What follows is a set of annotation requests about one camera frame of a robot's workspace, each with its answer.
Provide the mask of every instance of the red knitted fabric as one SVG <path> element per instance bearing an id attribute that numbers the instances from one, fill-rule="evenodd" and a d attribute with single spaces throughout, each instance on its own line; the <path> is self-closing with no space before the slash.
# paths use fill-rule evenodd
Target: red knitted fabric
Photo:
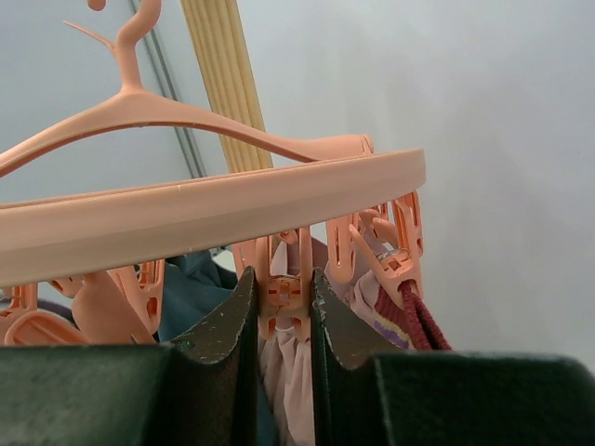
<path id="1" fill-rule="evenodd" d="M 411 344 L 417 350 L 452 350 L 442 330 L 413 291 L 411 283 L 404 282 L 400 291 L 403 296 L 403 309 L 397 307 L 384 288 L 380 287 L 374 307 L 377 317 L 394 323 L 407 333 L 411 338 Z"/>

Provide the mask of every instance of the dark teal fabric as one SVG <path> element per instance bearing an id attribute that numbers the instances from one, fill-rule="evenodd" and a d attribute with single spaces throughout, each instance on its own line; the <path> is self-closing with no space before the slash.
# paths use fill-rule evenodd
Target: dark teal fabric
<path id="1" fill-rule="evenodd" d="M 191 328 L 227 299 L 236 284 L 235 274 L 217 265 L 208 251 L 168 258 L 160 341 L 169 341 Z M 257 445 L 277 446 L 277 425 L 260 380 L 257 411 Z"/>

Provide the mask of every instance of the white wall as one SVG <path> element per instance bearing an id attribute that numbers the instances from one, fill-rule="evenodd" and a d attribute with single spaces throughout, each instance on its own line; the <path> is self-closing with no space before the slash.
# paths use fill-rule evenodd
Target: white wall
<path id="1" fill-rule="evenodd" d="M 595 370 L 595 3 L 239 4 L 270 132 L 427 149 L 426 299 L 452 344 Z"/>
<path id="2" fill-rule="evenodd" d="M 119 89 L 110 52 L 62 23 L 73 21 L 111 38 L 130 17 L 127 2 L 93 12 L 86 2 L 12 0 L 0 14 L 0 135 L 5 151 Z M 144 48 L 146 86 L 157 83 Z M 139 186 L 190 177 L 173 129 L 142 128 L 84 139 L 3 177 L 0 202 Z M 41 296 L 55 297 L 43 287 Z"/>
<path id="3" fill-rule="evenodd" d="M 179 89 L 179 100 L 210 109 L 186 20 L 178 0 L 162 3 L 161 17 L 156 27 L 164 56 L 172 68 Z M 192 130 L 200 148 L 205 171 L 209 176 L 227 174 L 225 156 L 216 133 Z"/>

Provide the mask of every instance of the hanger hook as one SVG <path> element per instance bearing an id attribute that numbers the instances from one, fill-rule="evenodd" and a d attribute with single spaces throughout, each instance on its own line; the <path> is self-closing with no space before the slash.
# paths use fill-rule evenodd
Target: hanger hook
<path id="1" fill-rule="evenodd" d="M 105 8 L 106 0 L 87 0 L 86 3 L 91 9 L 101 11 Z M 120 69 L 123 90 L 142 89 L 135 48 L 140 39 L 150 33 L 157 24 L 161 15 L 161 4 L 162 0 L 140 0 L 137 12 L 116 35 L 113 53 Z"/>

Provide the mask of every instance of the dark green object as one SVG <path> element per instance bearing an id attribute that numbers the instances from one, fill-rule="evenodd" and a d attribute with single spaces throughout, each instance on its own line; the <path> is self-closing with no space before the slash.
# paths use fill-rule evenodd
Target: dark green object
<path id="1" fill-rule="evenodd" d="M 317 445 L 595 444 L 595 380 L 577 361 L 395 350 L 319 270 L 313 291 Z"/>
<path id="2" fill-rule="evenodd" d="M 255 444 L 254 287 L 173 346 L 0 348 L 0 445 Z"/>
<path id="3" fill-rule="evenodd" d="M 172 345 L 0 348 L 0 446 L 254 445 L 254 271 Z M 592 445 L 595 382 L 559 357 L 396 350 L 313 281 L 318 446 Z"/>

